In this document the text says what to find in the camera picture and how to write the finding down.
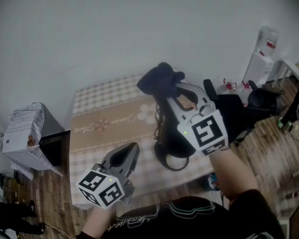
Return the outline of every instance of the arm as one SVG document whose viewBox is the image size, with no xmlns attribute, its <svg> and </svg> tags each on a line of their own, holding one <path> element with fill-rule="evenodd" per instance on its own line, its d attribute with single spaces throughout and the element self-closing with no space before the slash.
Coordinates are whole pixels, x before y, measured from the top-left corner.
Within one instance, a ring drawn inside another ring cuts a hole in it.
<svg viewBox="0 0 299 239">
<path fill-rule="evenodd" d="M 104 210 L 95 207 L 86 221 L 82 232 L 93 238 L 101 238 L 105 230 L 112 224 L 116 217 L 116 205 Z"/>
<path fill-rule="evenodd" d="M 209 157 L 220 189 L 231 202 L 248 190 L 258 189 L 254 174 L 231 149 L 213 153 Z"/>
</svg>

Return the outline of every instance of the black shirt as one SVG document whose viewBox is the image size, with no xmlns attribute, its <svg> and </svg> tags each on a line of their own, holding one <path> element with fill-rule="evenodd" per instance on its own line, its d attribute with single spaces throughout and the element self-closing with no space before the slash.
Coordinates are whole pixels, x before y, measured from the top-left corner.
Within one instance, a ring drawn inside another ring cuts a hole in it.
<svg viewBox="0 0 299 239">
<path fill-rule="evenodd" d="M 184 197 L 117 217 L 102 238 L 285 238 L 257 190 L 239 196 L 229 210 L 199 197 Z M 90 239 L 84 233 L 77 239 Z"/>
</svg>

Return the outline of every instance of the table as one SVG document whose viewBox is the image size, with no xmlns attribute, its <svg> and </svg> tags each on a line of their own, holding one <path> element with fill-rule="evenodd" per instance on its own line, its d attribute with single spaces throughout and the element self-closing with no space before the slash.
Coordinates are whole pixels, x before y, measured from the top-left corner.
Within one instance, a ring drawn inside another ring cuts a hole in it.
<svg viewBox="0 0 299 239">
<path fill-rule="evenodd" d="M 280 67 L 278 68 L 277 73 L 275 75 L 275 80 L 274 80 L 274 83 L 272 84 L 272 88 L 274 88 L 277 85 L 279 76 L 284 71 L 284 69 L 285 69 L 285 73 L 284 73 L 282 81 L 280 82 L 279 88 L 281 88 L 284 85 L 285 78 L 286 78 L 286 76 L 287 76 L 287 74 L 288 74 L 289 71 L 291 71 L 291 73 L 299 81 L 299 69 L 298 69 L 297 66 L 295 66 L 295 63 L 293 63 L 290 60 L 282 60 L 281 64 L 280 64 Z"/>
<path fill-rule="evenodd" d="M 153 152 L 155 100 L 136 86 L 144 74 L 120 77 L 76 92 L 69 154 L 72 205 L 84 210 L 94 206 L 76 188 L 76 181 L 109 151 L 127 142 L 137 142 L 141 150 L 130 176 L 136 188 L 133 197 L 173 188 L 212 171 L 209 158 L 198 152 L 178 172 L 164 168 L 157 160 Z M 181 167 L 183 162 L 172 158 L 169 164 Z"/>
</svg>

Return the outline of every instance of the checkered tablecloth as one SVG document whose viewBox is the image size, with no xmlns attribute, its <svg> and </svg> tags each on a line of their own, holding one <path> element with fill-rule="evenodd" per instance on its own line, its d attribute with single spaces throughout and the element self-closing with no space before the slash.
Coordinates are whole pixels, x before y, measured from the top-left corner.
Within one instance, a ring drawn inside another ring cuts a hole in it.
<svg viewBox="0 0 299 239">
<path fill-rule="evenodd" d="M 78 90 L 74 100 L 73 117 L 145 98 L 146 94 L 136 86 L 144 74 L 143 72 L 128 75 Z M 73 137 L 75 137 L 75 134 L 71 134 L 71 140 L 73 140 Z M 133 197 L 173 188 L 212 171 L 209 158 L 198 152 L 190 157 L 189 164 L 185 169 L 178 172 L 170 171 L 161 165 L 153 152 L 155 144 L 153 135 L 147 135 L 143 138 L 136 137 L 131 141 L 137 142 L 141 150 L 136 169 L 130 176 L 136 188 Z M 104 156 L 119 145 L 70 150 L 69 172 L 72 204 L 74 206 L 81 209 L 93 207 L 93 204 L 88 202 L 76 188 L 75 183 L 87 168 L 91 168 L 95 163 L 101 163 Z M 172 167 L 181 167 L 184 160 L 172 158 L 168 163 Z"/>
</svg>

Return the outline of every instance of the water bottle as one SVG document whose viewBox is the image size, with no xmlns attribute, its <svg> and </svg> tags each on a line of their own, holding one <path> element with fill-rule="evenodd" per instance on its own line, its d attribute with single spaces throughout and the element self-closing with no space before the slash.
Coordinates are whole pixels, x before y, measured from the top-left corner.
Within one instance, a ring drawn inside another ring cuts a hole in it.
<svg viewBox="0 0 299 239">
<path fill-rule="evenodd" d="M 237 83 L 227 82 L 226 79 L 224 79 L 224 84 L 217 89 L 216 93 L 218 95 L 235 94 L 236 87 Z"/>
<path fill-rule="evenodd" d="M 243 102 L 244 107 L 248 105 L 248 96 L 252 92 L 252 88 L 249 83 L 244 83 L 243 81 L 237 87 L 236 94 L 240 97 Z"/>
</svg>

